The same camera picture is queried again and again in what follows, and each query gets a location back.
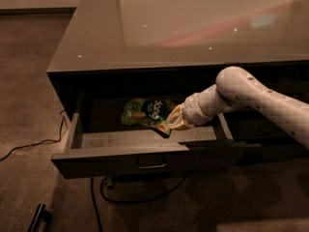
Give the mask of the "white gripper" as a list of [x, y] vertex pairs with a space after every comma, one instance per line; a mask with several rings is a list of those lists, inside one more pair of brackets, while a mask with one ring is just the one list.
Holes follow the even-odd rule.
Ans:
[[177, 105], [166, 119], [171, 130], [184, 131], [193, 127], [203, 126], [211, 117], [206, 115], [198, 102], [198, 94], [187, 97], [182, 104]]

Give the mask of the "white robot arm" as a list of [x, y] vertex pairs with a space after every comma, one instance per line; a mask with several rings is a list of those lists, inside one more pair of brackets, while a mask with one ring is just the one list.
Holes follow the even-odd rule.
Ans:
[[275, 92], [240, 67], [223, 69], [215, 83], [187, 97], [166, 119], [172, 130], [202, 126], [214, 116], [249, 106], [309, 148], [309, 104]]

